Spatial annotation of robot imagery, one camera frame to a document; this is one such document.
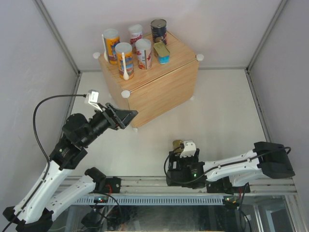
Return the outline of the orange can with white spoon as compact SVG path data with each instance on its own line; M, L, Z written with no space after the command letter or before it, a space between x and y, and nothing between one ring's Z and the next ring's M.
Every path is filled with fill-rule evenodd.
M129 80L134 76L132 46L129 43L118 43L115 46L120 77Z

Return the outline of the white red tall can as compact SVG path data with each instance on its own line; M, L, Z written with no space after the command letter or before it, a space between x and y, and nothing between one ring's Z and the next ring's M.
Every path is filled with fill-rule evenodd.
M128 27L128 32L130 37L130 44L133 48L135 48L136 41L143 38L143 27L140 24L135 24Z

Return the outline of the teal rectangular tin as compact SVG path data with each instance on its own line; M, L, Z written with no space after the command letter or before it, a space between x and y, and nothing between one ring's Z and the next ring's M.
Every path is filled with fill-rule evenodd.
M170 61L170 52L163 42L154 44L154 54L158 59L159 64L167 64Z

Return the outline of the silver round tin can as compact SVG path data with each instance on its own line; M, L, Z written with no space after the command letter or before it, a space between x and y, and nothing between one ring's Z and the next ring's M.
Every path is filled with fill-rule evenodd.
M164 19L155 19L151 22L153 43L163 42L167 45L167 22Z

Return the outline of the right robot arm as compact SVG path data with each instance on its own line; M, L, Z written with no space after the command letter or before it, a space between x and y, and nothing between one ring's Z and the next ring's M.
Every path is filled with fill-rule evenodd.
M192 140L178 142L164 161L168 186L234 194L249 192L249 182L263 176L285 179L295 175L288 157L291 148L282 144L257 142L239 156L206 162L199 161L199 152Z

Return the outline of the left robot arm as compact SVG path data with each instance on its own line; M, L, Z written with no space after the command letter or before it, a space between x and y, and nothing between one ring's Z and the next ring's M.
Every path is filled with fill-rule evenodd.
M62 127L63 135L49 156L49 162L35 185L17 205L7 207L3 216L16 224L18 232L46 232L56 218L87 193L103 193L106 175L96 167L87 169L77 182L58 195L61 183L87 155L87 148L107 129L125 129L138 115L110 103L100 105L92 118L76 113Z

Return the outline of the orange tall can with spoon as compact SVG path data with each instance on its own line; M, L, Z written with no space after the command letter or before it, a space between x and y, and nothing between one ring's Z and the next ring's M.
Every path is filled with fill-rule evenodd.
M104 58L112 65L117 64L115 47L120 43L119 32L116 29L106 29L102 34L103 45L105 48Z

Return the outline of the blue rectangular spam tin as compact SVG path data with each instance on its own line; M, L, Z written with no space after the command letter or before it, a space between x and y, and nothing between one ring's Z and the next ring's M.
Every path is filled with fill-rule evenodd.
M183 140L174 140L172 142L173 153L182 153L184 150L184 142Z

